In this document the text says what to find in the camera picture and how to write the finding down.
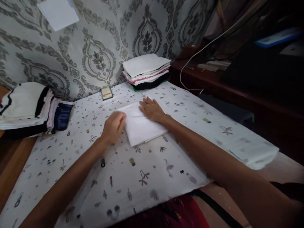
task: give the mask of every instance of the white cloth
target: white cloth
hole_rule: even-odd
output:
[[[145,117],[139,110],[139,106],[139,102],[135,102],[119,109],[119,111],[127,114],[125,129],[132,147],[148,142],[168,132],[167,128],[161,124]]]
[[[133,78],[131,78],[131,76],[127,73],[125,68],[124,68],[124,73],[128,77],[129,81],[136,81],[136,80],[139,80],[139,79],[145,79],[145,78],[148,78],[150,76],[156,75],[159,72],[162,72],[164,69],[167,69],[168,67],[170,67],[170,63],[167,63],[167,64],[163,65],[162,67],[160,67],[157,70],[150,71],[150,72],[147,72],[147,73],[144,73],[144,74],[140,74],[140,75],[138,75],[136,77],[133,77]]]
[[[163,76],[164,74],[166,73],[169,73],[168,70],[164,71],[163,73],[160,73],[158,75],[155,75],[154,77],[150,77],[150,78],[147,78],[147,79],[142,79],[140,81],[136,81],[133,83],[133,85],[137,86],[141,83],[144,83],[144,82],[154,82],[155,80],[157,80],[160,76]]]
[[[26,119],[35,117],[37,102],[40,98],[41,92],[45,88],[37,82],[25,82],[16,86],[13,91],[10,91],[2,98],[3,113],[0,116],[2,119]]]
[[[156,54],[147,54],[123,62],[123,67],[133,78],[140,74],[155,71],[170,61],[169,59],[158,57]]]
[[[16,118],[2,118],[0,119],[0,129],[9,130],[9,129],[17,129],[17,128],[25,128],[30,126],[37,126],[43,124],[48,119],[48,113],[51,106],[51,100],[53,97],[53,92],[51,90],[48,91],[47,95],[44,97],[44,104],[42,106],[39,118],[35,118],[35,116],[31,116],[29,119],[16,119]]]

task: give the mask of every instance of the pink fabric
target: pink fabric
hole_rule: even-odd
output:
[[[60,100],[57,98],[54,98],[51,101],[51,107],[50,107],[50,111],[48,112],[48,120],[47,120],[48,129],[52,129],[54,126],[54,116],[55,116],[55,111],[56,111],[59,101]]]
[[[126,80],[127,80],[129,83],[131,83],[131,84],[133,85],[136,81],[141,81],[141,80],[144,80],[144,79],[148,79],[148,78],[154,77],[154,76],[156,76],[156,75],[158,75],[158,74],[161,74],[161,73],[165,72],[166,70],[169,70],[169,68],[163,69],[163,70],[160,71],[159,73],[157,73],[157,74],[155,74],[155,75],[152,75],[152,76],[150,76],[150,77],[141,78],[141,79],[137,79],[137,80],[133,80],[133,81],[130,81],[130,80],[128,79],[128,77],[127,77],[124,73],[123,73],[123,76],[126,78]]]

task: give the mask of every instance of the wall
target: wall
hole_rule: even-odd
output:
[[[124,81],[121,63],[170,59],[200,42],[214,0],[71,0],[79,22],[55,32],[36,4],[0,0],[0,84],[36,81],[77,100]]]

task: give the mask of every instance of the blue fabric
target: blue fabric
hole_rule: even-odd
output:
[[[59,103],[55,112],[54,129],[65,130],[69,124],[70,113],[73,105]]]

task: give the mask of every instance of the wire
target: wire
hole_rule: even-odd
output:
[[[205,47],[203,47],[200,51],[198,51],[197,53],[195,53],[189,60],[188,62],[183,66],[183,68],[180,71],[180,82],[181,84],[187,89],[187,90],[201,90],[200,94],[202,93],[202,91],[204,89],[188,89],[183,82],[181,81],[181,73],[183,71],[183,69],[187,66],[187,64],[190,62],[190,60],[196,56],[198,53],[200,53],[202,50],[204,50],[206,47],[208,47],[211,43],[213,43],[214,41],[216,41],[218,38],[222,37],[225,33],[227,33],[230,29],[232,29],[237,23],[239,23],[250,11],[252,11],[252,9],[254,9],[256,7],[256,5],[258,5],[260,3],[261,0],[259,0],[253,7],[251,7],[237,22],[235,22],[229,29],[227,29],[225,32],[223,32],[221,35],[219,35],[217,38],[215,38],[214,40],[212,40],[209,44],[207,44]]]

